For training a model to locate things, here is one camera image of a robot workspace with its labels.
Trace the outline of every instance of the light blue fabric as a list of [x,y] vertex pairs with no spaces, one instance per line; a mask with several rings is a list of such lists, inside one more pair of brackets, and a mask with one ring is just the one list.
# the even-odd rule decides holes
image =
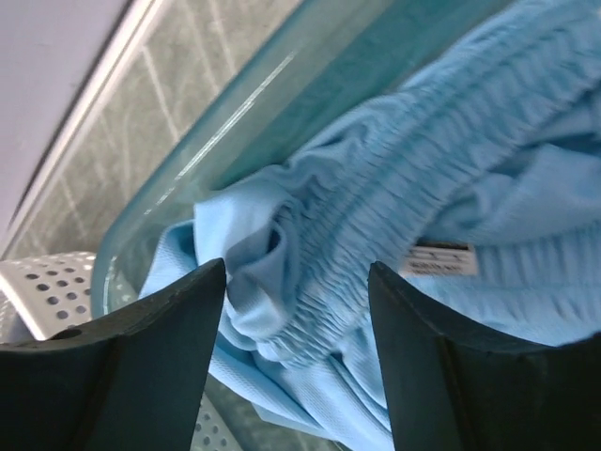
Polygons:
[[142,296],[224,257],[210,373],[273,421],[361,451],[393,449],[369,266],[400,268],[419,238],[475,244],[479,275],[410,279],[457,311],[549,345],[600,330],[600,8],[518,2],[196,205]]

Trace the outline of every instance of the perforated metal surface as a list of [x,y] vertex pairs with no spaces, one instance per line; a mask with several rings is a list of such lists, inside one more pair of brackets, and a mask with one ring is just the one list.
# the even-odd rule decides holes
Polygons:
[[203,396],[200,404],[190,449],[191,451],[241,451],[242,449],[207,396]]
[[[96,256],[87,252],[0,262],[0,291],[37,340],[91,320],[90,277]],[[6,312],[10,312],[6,303]],[[3,319],[3,329],[9,322]]]
[[[44,340],[90,321],[95,257],[76,252],[0,262],[0,343],[30,338],[29,333]],[[116,288],[123,305],[132,302],[135,292],[127,282],[120,280]],[[241,451],[207,396],[201,401],[191,451]]]

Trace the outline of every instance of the light blue clothing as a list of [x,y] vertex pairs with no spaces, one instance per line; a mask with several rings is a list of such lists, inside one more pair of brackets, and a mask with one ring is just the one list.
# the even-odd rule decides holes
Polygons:
[[227,295],[210,373],[270,420],[393,450],[367,274],[419,238],[480,273],[410,282],[509,334],[601,330],[601,0],[521,1],[283,165],[195,206],[142,295],[215,257]]

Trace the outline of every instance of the fabric fold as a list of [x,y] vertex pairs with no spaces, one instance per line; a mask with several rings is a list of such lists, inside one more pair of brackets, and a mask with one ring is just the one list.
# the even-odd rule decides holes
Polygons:
[[560,345],[601,329],[601,0],[524,0],[286,163],[165,232],[146,296],[223,257],[210,372],[280,423],[392,450],[367,275],[419,238],[480,272],[412,277],[434,299]]

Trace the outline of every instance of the clothing label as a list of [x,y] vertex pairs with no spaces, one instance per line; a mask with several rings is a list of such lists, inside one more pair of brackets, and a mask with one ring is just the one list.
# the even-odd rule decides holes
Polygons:
[[473,246],[419,240],[409,251],[401,275],[475,275],[478,261]]

